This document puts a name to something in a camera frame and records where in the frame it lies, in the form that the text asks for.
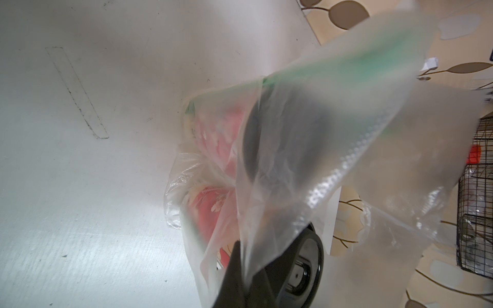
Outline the red paper cup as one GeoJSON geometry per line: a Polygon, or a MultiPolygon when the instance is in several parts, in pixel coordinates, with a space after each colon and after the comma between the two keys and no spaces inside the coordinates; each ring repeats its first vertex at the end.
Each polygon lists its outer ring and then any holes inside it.
{"type": "Polygon", "coordinates": [[[200,151],[228,177],[299,187],[320,162],[331,130],[326,103],[300,85],[238,85],[186,107],[200,151]]]}
{"type": "MultiPolygon", "coordinates": [[[[186,255],[202,307],[213,307],[236,241],[241,242],[233,187],[201,185],[181,203],[186,255]]],[[[270,233],[274,219],[265,218],[249,246],[241,246],[245,295],[255,274],[265,270],[277,307],[310,307],[322,278],[324,248],[312,224],[291,240],[277,243],[270,233]]]]}

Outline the clear plastic carrier bag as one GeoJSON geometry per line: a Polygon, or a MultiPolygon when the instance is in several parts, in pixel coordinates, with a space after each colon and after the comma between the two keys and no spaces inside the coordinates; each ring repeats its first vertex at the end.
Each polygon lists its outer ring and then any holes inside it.
{"type": "Polygon", "coordinates": [[[436,30],[380,14],[189,101],[165,208],[203,307],[399,306],[483,105],[418,79],[436,30]]]}

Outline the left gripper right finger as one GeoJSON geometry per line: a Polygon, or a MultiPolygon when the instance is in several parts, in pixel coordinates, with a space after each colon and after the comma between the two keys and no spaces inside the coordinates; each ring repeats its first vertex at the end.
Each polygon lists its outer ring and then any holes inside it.
{"type": "Polygon", "coordinates": [[[252,280],[250,291],[246,297],[247,308],[275,308],[276,298],[270,286],[265,270],[259,271],[252,280]]]}

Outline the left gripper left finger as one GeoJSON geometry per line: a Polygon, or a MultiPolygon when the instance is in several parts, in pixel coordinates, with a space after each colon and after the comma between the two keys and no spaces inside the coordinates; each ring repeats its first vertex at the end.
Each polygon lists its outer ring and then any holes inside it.
{"type": "Polygon", "coordinates": [[[246,306],[241,270],[241,243],[236,241],[213,308],[245,308],[246,306]]]}

